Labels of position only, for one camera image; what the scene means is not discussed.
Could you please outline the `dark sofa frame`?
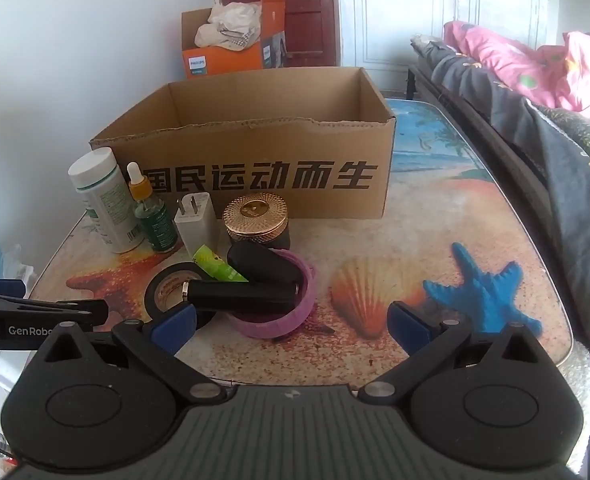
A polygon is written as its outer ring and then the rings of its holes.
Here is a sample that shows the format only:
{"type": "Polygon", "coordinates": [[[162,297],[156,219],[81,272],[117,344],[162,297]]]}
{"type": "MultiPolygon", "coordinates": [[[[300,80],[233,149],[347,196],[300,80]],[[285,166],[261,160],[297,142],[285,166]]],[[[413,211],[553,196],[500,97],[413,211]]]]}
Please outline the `dark sofa frame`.
{"type": "Polygon", "coordinates": [[[508,188],[511,200],[530,217],[546,226],[553,220],[549,193],[534,166],[505,142],[484,115],[464,99],[440,84],[434,84],[424,63],[409,67],[406,98],[429,102],[438,107],[455,128],[464,134],[491,172],[508,188]]]}

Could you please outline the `white cloth in box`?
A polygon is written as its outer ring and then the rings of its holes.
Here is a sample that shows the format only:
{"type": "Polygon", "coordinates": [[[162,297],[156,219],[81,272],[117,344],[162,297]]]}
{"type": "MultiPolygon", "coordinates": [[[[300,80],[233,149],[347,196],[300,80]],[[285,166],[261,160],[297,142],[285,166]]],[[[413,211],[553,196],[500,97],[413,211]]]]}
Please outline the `white cloth in box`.
{"type": "Polygon", "coordinates": [[[241,52],[260,38],[261,6],[259,3],[231,2],[216,4],[205,24],[195,34],[196,47],[218,47],[241,52]]]}

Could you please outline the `pink plastic lid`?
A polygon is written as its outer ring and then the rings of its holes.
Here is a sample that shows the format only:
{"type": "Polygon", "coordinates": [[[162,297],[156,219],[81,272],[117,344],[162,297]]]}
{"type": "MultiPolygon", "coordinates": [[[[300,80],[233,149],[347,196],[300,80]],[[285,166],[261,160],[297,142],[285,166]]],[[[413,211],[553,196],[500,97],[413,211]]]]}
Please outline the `pink plastic lid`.
{"type": "Polygon", "coordinates": [[[302,258],[287,249],[272,249],[281,258],[295,264],[303,274],[304,281],[298,289],[295,308],[274,320],[265,322],[243,321],[233,314],[228,314],[232,326],[243,336],[255,339],[274,339],[295,332],[311,315],[316,304],[316,271],[302,258]]]}

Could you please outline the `pink floral blanket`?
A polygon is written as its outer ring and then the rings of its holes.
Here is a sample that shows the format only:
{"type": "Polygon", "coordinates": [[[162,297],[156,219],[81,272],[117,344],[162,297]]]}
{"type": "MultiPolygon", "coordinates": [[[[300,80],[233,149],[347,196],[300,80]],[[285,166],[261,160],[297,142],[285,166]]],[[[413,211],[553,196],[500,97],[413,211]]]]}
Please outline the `pink floral blanket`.
{"type": "Polygon", "coordinates": [[[491,70],[530,101],[590,118],[590,32],[565,32],[537,49],[479,25],[444,25],[444,42],[491,70]]]}

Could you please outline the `orange Philips appliance box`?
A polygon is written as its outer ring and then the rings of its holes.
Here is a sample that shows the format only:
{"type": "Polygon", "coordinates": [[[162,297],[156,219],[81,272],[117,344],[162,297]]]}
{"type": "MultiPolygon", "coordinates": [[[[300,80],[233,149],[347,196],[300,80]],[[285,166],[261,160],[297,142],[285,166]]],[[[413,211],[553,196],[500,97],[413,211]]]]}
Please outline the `orange Philips appliance box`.
{"type": "Polygon", "coordinates": [[[189,78],[283,67],[285,0],[216,4],[182,13],[181,53],[189,78]]]}

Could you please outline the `black cylindrical flashlight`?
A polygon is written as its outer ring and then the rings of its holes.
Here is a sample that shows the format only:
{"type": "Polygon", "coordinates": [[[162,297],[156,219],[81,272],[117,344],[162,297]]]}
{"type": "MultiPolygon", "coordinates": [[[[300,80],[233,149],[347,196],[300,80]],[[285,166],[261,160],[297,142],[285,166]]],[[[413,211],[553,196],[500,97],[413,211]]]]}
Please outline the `black cylindrical flashlight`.
{"type": "Polygon", "coordinates": [[[182,300],[201,310],[286,314],[297,306],[297,292],[294,285],[192,280],[183,283],[182,300]]]}

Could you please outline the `small black case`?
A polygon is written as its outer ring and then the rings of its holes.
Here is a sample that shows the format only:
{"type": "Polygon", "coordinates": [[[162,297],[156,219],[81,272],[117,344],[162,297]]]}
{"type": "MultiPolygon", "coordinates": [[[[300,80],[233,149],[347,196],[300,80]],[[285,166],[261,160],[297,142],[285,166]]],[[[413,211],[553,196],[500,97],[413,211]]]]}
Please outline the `small black case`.
{"type": "Polygon", "coordinates": [[[299,267],[289,259],[247,240],[229,248],[227,262],[250,282],[295,285],[303,277],[299,267]]]}

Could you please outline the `green dropper bottle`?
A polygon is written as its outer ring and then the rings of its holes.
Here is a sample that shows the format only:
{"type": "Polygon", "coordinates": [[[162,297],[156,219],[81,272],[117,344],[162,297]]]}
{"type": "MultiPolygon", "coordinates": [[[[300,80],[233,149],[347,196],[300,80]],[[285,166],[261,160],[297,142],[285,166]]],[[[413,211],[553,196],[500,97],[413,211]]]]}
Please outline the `green dropper bottle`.
{"type": "Polygon", "coordinates": [[[126,170],[128,188],[136,204],[135,217],[146,239],[155,252],[169,252],[176,246],[178,234],[164,200],[155,194],[150,179],[136,162],[128,162],[126,170]]]}

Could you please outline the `gold lidded dark jar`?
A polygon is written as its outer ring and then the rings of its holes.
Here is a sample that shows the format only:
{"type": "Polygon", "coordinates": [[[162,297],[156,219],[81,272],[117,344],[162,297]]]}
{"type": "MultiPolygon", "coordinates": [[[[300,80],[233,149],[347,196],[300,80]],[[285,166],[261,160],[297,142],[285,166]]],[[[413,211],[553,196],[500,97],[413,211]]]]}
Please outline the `gold lidded dark jar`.
{"type": "Polygon", "coordinates": [[[223,211],[222,221],[232,243],[291,248],[289,210],[277,194],[258,192],[231,200],[223,211]]]}

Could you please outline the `green lip balm tube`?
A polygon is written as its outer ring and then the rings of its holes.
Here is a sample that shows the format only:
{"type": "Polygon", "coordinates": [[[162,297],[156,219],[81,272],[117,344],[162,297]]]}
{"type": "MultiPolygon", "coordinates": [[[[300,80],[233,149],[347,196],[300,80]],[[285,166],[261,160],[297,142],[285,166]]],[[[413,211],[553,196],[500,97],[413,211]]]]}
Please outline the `green lip balm tube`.
{"type": "Polygon", "coordinates": [[[233,269],[229,263],[220,258],[208,246],[202,245],[196,249],[193,261],[211,278],[219,282],[246,282],[246,278],[233,269]]]}

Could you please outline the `white supplement bottle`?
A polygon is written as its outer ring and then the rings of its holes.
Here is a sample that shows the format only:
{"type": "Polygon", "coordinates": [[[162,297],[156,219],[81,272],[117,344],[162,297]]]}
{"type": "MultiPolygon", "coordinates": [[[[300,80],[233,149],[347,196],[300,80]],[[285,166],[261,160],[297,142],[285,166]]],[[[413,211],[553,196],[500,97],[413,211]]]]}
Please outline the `white supplement bottle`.
{"type": "Polygon", "coordinates": [[[68,168],[68,177],[111,252],[124,254],[141,244],[143,233],[134,214],[135,201],[110,148],[79,157],[68,168]]]}

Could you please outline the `large brown cardboard box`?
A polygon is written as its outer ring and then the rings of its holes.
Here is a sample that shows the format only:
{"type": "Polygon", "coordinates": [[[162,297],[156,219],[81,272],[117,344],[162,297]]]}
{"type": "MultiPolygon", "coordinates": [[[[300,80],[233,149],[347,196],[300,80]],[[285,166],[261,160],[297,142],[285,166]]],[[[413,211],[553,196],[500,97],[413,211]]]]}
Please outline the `large brown cardboard box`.
{"type": "Polygon", "coordinates": [[[268,192],[292,218],[377,219],[395,125],[362,68],[277,68],[165,84],[89,144],[138,162],[169,207],[207,192],[221,214],[268,192]]]}

